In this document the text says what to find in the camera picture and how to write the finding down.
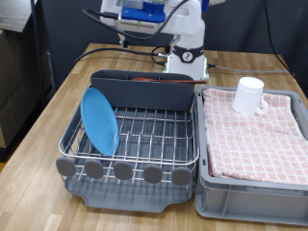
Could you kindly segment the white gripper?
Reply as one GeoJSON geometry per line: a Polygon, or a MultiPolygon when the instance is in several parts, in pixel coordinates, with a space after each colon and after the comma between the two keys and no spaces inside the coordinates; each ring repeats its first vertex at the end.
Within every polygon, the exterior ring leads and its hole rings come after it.
{"type": "MultiPolygon", "coordinates": [[[[115,18],[101,16],[100,20],[120,31],[174,35],[165,47],[169,54],[180,36],[198,33],[201,3],[201,0],[103,0],[100,11],[114,13],[115,18]]],[[[119,44],[127,48],[129,40],[123,34],[118,36],[119,44]]]]}

